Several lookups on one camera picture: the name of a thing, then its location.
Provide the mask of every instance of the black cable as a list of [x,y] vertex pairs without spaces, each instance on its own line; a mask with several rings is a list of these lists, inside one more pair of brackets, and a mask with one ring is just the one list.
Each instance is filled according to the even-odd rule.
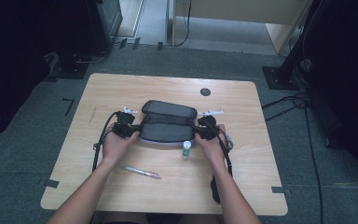
[[318,7],[316,8],[315,12],[313,13],[312,17],[310,18],[310,22],[308,23],[308,26],[307,26],[307,29],[305,29],[305,32],[304,32],[304,38],[302,40],[302,53],[303,53],[303,58],[304,60],[307,60],[307,56],[306,56],[306,53],[305,53],[305,44],[306,44],[306,39],[307,39],[307,34],[308,34],[308,31],[310,30],[310,26],[312,26],[313,24],[313,20],[315,19],[315,15],[319,12],[319,9],[322,5],[322,2],[324,0],[321,0],[321,2],[319,3]]
[[318,172],[318,167],[316,165],[316,160],[315,160],[315,153],[314,153],[314,149],[313,149],[313,144],[312,144],[312,138],[311,138],[311,134],[310,134],[310,121],[309,121],[309,117],[308,117],[308,105],[309,105],[309,98],[307,96],[307,94],[305,92],[301,92],[298,93],[294,96],[286,96],[283,97],[281,100],[278,101],[274,101],[272,103],[263,105],[262,108],[267,108],[269,106],[272,105],[276,105],[279,102],[283,102],[283,101],[287,101],[287,100],[292,100],[294,106],[284,110],[283,112],[271,117],[270,119],[266,119],[266,121],[274,119],[290,110],[292,110],[293,108],[303,108],[305,111],[305,118],[306,118],[306,123],[307,123],[307,132],[308,132],[308,139],[309,139],[309,143],[310,143],[310,154],[312,157],[312,163],[313,163],[313,169],[316,175],[316,181],[318,184],[318,192],[319,192],[319,205],[320,205],[320,214],[321,214],[321,224],[324,223],[324,201],[323,201],[323,195],[322,195],[322,186],[321,186],[321,179],[319,177],[319,172]]
[[92,172],[94,172],[94,170],[97,168],[98,156],[100,155],[100,150],[101,150],[101,145],[103,144],[103,140],[107,134],[112,132],[112,131],[107,132],[106,128],[114,115],[117,115],[117,112],[113,113],[106,121],[105,125],[103,126],[103,131],[101,133],[100,139],[98,140],[98,143],[94,144],[93,146],[95,150],[95,155],[94,155],[94,163],[92,164]]
[[292,52],[292,38],[289,39],[289,52]]
[[321,178],[319,177],[318,167],[316,166],[315,153],[313,151],[313,144],[312,144],[312,139],[311,139],[311,136],[310,136],[310,121],[308,119],[308,112],[307,112],[308,106],[305,105],[304,109],[305,109],[305,119],[306,119],[306,122],[307,122],[308,139],[310,141],[310,154],[312,156],[313,169],[314,169],[315,174],[316,174],[316,180],[318,182],[321,224],[323,224],[324,223],[324,201],[323,201],[323,196],[322,196]]
[[290,108],[288,108],[286,110],[283,110],[282,112],[280,112],[280,113],[278,113],[278,114],[276,114],[276,115],[274,115],[274,116],[272,116],[272,117],[270,117],[268,119],[265,119],[265,121],[270,121],[272,119],[275,119],[275,118],[279,117],[280,115],[283,115],[283,114],[289,112],[290,110],[292,110],[294,108],[304,108],[307,105],[307,103],[309,101],[309,98],[308,98],[308,96],[307,96],[307,94],[305,92],[300,92],[300,93],[298,93],[296,95],[286,96],[286,97],[283,97],[280,100],[277,100],[277,101],[271,102],[269,104],[263,105],[261,108],[265,109],[265,108],[268,108],[268,107],[270,107],[272,105],[276,105],[276,104],[278,104],[280,102],[288,101],[288,100],[293,102],[293,105],[294,105],[293,107],[290,107]]
[[222,151],[223,151],[223,154],[225,155],[225,158],[226,158],[226,161],[227,161],[227,169],[228,169],[228,172],[232,175],[232,164],[231,164],[231,159],[229,158],[228,156],[228,150],[225,146],[225,144],[223,143],[223,140],[220,138],[219,136],[219,133],[217,133],[215,130],[214,130],[214,127],[208,123],[207,121],[203,121],[207,128],[210,129],[211,131],[214,132],[214,134],[216,135],[217,139],[219,140],[219,144],[220,144],[220,147],[222,148]]
[[180,44],[178,44],[178,45],[175,45],[175,47],[181,47],[183,44],[185,44],[185,42],[186,42],[187,39],[188,39],[188,35],[189,35],[189,33],[190,33],[191,3],[192,3],[192,0],[190,0],[190,5],[188,6],[187,26],[186,26],[186,28],[187,28],[187,35],[186,35],[186,38],[185,38],[185,40],[184,40],[182,43],[180,43]]
[[222,129],[219,128],[219,131],[222,132],[226,136],[226,143],[227,143],[226,150],[227,150],[227,152],[230,152],[231,149],[234,148],[233,142],[231,140],[228,140],[229,136]]
[[77,61],[77,60],[75,60],[75,63],[98,63],[98,62],[102,61],[106,57],[106,54],[107,53],[105,53],[100,59],[95,60],[95,61],[88,61],[87,62],[87,61]]

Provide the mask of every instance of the forearm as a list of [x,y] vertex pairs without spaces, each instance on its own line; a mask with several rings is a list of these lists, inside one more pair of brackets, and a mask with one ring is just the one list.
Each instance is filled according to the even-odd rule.
[[225,223],[260,223],[254,210],[229,174],[224,162],[213,165],[213,174],[219,191]]
[[90,223],[113,164],[101,163],[54,213],[48,223]]

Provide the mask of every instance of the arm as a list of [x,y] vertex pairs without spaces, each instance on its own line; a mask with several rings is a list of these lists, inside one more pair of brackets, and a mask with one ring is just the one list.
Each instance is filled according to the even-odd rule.
[[[224,125],[220,125],[219,128],[223,132],[226,131]],[[220,133],[220,138],[223,141],[226,140],[223,133]],[[225,223],[261,223],[255,211],[243,197],[234,179],[229,174],[219,140],[214,138],[206,141],[196,134],[196,142],[201,146],[205,157],[213,169]]]
[[136,140],[138,134],[136,132],[130,138],[123,139],[114,133],[109,133],[103,142],[103,159],[101,163],[60,206],[48,223],[90,223],[107,178],[127,152],[128,146]]

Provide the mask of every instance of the hand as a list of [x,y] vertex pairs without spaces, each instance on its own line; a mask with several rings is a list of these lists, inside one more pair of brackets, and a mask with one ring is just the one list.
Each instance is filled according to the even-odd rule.
[[[220,124],[218,127],[224,133],[226,132],[224,124]],[[223,143],[226,144],[226,136],[223,132],[220,132],[219,136]],[[219,139],[217,137],[208,141],[201,139],[200,135],[196,133],[196,142],[201,146],[206,159],[209,161],[213,168],[215,165],[223,165],[225,167],[225,155],[223,154],[223,150],[220,147]]]
[[107,131],[110,132],[103,140],[103,160],[101,163],[107,163],[113,167],[124,157],[130,144],[138,138],[139,132],[132,134],[130,138],[122,138],[111,132],[113,124]]

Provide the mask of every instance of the black tape mark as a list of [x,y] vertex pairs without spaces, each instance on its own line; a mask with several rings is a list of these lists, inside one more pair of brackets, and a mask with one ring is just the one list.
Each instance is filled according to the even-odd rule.
[[63,101],[70,101],[71,104],[69,104],[69,107],[68,109],[66,110],[66,113],[65,113],[65,116],[68,116],[69,114],[69,111],[71,111],[71,108],[72,108],[72,105],[74,104],[75,102],[75,99],[65,99],[65,98],[62,98]]
[[44,187],[56,189],[59,185],[60,185],[60,181],[48,179],[45,181]]
[[95,111],[97,111],[97,106],[94,107],[94,110],[92,111],[91,118],[89,119],[89,125],[91,124],[92,119],[94,118]]
[[157,50],[158,51],[162,50],[162,42],[158,42]]
[[290,189],[285,189],[284,187],[271,187],[272,193],[283,193],[286,196],[292,196],[292,191]]
[[138,49],[140,40],[141,40],[141,37],[138,37],[135,39],[135,42],[133,43],[133,46],[132,46],[132,50]]
[[126,47],[126,44],[127,44],[127,38],[121,40],[120,49],[124,49]]

